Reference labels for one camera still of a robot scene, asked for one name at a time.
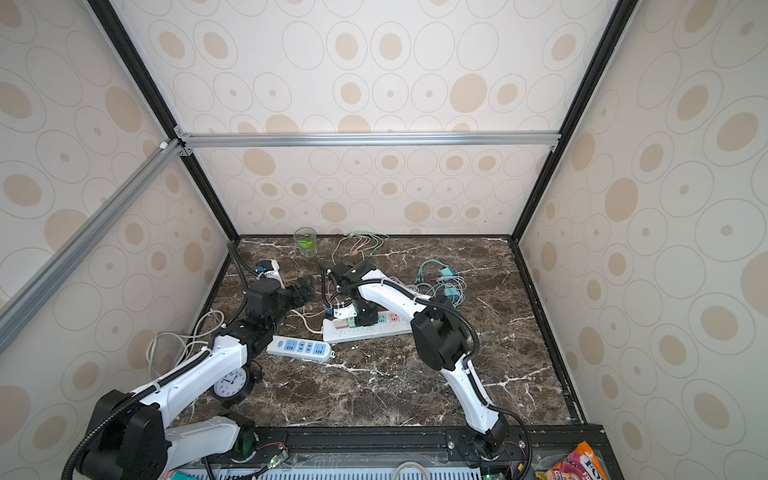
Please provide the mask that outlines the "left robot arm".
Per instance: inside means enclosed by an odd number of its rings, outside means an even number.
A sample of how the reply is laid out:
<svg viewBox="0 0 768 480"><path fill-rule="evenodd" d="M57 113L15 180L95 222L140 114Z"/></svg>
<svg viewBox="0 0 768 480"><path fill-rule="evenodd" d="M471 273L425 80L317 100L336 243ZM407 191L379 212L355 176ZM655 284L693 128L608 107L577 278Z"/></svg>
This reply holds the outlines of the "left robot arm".
<svg viewBox="0 0 768 480"><path fill-rule="evenodd" d="M96 403L83 439L61 476L159 479L198 458L231 450L244 424L230 416L172 427L172 422L226 375L246 367L273 341L288 313L311 302L309 276L285 284L275 267L241 282L244 299L210 345L129 393L112 390Z"/></svg>

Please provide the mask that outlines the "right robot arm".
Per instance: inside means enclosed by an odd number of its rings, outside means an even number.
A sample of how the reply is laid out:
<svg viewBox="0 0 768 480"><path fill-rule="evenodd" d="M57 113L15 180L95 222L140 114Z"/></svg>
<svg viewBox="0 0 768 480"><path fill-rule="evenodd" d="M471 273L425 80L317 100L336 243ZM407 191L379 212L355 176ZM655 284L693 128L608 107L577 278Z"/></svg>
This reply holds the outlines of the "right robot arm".
<svg viewBox="0 0 768 480"><path fill-rule="evenodd" d="M382 307L410 324L420 359L442 374L457 397L479 457L491 459L514 444L507 438L508 420L513 419L522 435L515 442L523 456L517 476L527 474L533 459L528 428L518 414L495 405L485 391L474 368L481 347L479 335L445 295L428 296L409 289L366 261L355 266L338 263L321 278L324 300L331 300L327 282L332 281L336 293L348 297L359 316L368 319Z"/></svg>

